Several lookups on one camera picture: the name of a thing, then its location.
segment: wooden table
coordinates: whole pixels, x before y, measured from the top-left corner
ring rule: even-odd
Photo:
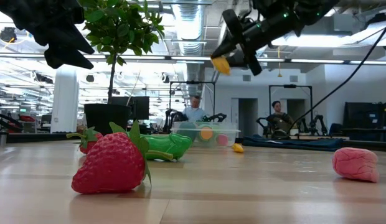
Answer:
[[[386,152],[371,184],[339,178],[331,152],[192,148],[150,162],[152,188],[79,195],[70,183],[84,158],[72,143],[0,149],[0,224],[386,223]]]

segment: blue mat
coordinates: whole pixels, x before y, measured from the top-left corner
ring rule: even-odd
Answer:
[[[334,152],[342,147],[342,139],[320,139],[316,141],[271,140],[257,134],[244,137],[243,146],[277,147],[285,149],[306,149]]]

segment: man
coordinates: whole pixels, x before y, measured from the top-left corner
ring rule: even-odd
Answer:
[[[275,129],[281,129],[288,132],[289,128],[294,123],[294,120],[288,114],[281,112],[280,101],[274,101],[272,107],[275,112],[267,117],[266,120],[271,123]]]
[[[205,116],[205,112],[203,109],[199,108],[200,106],[200,97],[193,96],[191,97],[191,106],[184,109],[182,112],[187,116],[188,121],[201,121]]]

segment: pink brain toy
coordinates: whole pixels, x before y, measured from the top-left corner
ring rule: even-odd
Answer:
[[[354,180],[379,181],[377,155],[367,149],[345,147],[332,157],[332,168],[337,174]]]

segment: black plant pot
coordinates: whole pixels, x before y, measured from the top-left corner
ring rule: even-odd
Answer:
[[[109,125],[110,122],[114,122],[126,129],[131,108],[122,105],[85,104],[84,113],[87,118],[88,128],[95,127],[95,131],[106,135],[112,133]]]

